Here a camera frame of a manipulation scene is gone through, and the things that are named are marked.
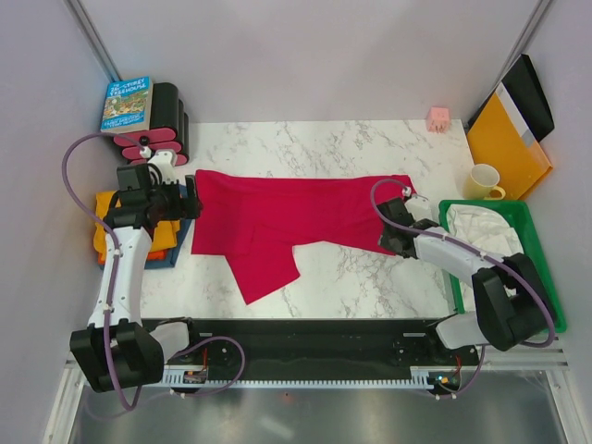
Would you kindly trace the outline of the red t-shirt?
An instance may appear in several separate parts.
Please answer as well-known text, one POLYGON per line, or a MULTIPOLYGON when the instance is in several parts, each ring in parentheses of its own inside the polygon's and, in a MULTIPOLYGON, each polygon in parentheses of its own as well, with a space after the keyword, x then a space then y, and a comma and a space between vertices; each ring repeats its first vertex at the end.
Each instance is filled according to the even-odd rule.
POLYGON ((293 250, 329 242, 382 253, 383 223, 373 204, 400 198, 406 175, 353 179, 245 178, 196 173, 203 205, 191 251, 226 259, 246 303, 300 276, 293 250))

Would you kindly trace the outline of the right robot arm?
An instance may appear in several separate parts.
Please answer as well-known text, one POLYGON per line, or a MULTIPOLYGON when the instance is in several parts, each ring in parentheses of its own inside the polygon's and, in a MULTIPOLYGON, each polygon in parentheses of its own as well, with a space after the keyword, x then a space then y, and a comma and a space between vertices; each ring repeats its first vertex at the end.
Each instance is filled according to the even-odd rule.
POLYGON ((546 348, 555 340, 555 311, 530 257, 488 253, 430 219, 417 221, 402 198, 372 206, 384 224, 382 248, 435 265, 473 290, 475 309, 438 322, 424 340, 430 362, 444 364, 469 345, 506 352, 516 345, 546 348))

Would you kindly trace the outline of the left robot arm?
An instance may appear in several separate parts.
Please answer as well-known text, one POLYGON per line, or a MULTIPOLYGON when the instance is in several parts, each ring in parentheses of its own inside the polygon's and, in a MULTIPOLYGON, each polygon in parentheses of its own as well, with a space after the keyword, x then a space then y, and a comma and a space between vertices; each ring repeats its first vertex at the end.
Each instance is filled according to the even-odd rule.
POLYGON ((166 179, 147 164, 117 171, 118 191, 102 218, 104 275, 88 326, 70 336, 69 347, 96 392, 137 388, 161 380, 173 356, 192 364, 203 342, 183 321, 148 331, 142 324, 142 277, 154 231, 164 221, 193 220, 201 212, 195 178, 166 179))

